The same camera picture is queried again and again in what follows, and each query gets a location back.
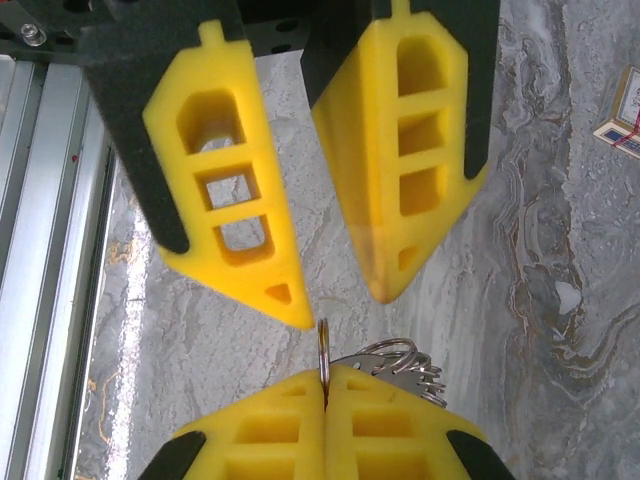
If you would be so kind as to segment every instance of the cardboard box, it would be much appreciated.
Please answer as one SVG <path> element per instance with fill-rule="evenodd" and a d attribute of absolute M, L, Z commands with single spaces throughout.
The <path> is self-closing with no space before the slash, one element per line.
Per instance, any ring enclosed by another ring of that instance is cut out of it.
<path fill-rule="evenodd" d="M 640 159 L 640 69 L 629 65 L 605 93 L 593 134 Z"/>

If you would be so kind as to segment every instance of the marble surface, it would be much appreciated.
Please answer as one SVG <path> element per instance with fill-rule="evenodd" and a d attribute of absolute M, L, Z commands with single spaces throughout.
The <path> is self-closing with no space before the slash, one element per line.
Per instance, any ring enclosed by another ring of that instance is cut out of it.
<path fill-rule="evenodd" d="M 640 0 L 503 0 L 485 188 L 399 300 L 359 274 L 298 53 L 258 61 L 309 293 L 335 357 L 409 336 L 516 477 L 640 478 L 640 163 L 591 136 L 640 64 Z M 76 479 L 136 478 L 171 433 L 314 366 L 301 333 L 160 260 L 122 173 Z"/>

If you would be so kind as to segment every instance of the white marble veining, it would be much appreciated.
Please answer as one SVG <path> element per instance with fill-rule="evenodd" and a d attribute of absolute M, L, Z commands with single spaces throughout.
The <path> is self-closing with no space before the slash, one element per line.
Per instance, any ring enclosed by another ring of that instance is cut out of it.
<path fill-rule="evenodd" d="M 640 478 L 640 163 L 591 136 L 607 80 L 640 64 L 638 12 L 503 0 L 487 184 L 387 306 L 358 270 L 299 54 L 258 61 L 334 356 L 413 338 L 517 478 Z M 170 271 L 117 182 L 78 480 L 135 478 L 183 424 L 315 363 L 313 332 Z"/>

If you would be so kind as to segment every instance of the screw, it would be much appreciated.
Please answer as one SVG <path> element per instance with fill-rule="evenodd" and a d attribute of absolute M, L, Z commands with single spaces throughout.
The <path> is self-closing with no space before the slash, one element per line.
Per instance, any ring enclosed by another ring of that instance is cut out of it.
<path fill-rule="evenodd" d="M 25 23 L 20 29 L 24 43 L 30 47 L 39 47 L 47 41 L 47 34 L 33 23 Z"/>

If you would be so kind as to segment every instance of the yellow plastic part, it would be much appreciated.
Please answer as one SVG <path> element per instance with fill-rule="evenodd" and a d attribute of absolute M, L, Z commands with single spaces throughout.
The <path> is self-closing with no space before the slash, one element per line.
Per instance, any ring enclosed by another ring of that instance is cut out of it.
<path fill-rule="evenodd" d="M 189 237 L 175 270 L 298 328 L 313 326 L 284 186 L 248 41 L 226 42 L 219 21 L 199 27 L 202 46 L 174 58 L 143 118 Z M 210 140 L 232 146 L 201 151 Z M 208 186 L 242 178 L 247 201 L 213 204 Z M 260 245 L 236 250 L 225 229 L 252 219 Z"/>
<path fill-rule="evenodd" d="M 207 441 L 185 480 L 468 480 L 446 438 L 472 423 L 370 375 L 331 367 L 329 405 L 317 370 L 197 420 Z"/>
<path fill-rule="evenodd" d="M 480 189 L 464 176 L 466 51 L 393 0 L 312 109 L 360 268 L 396 299 Z"/>

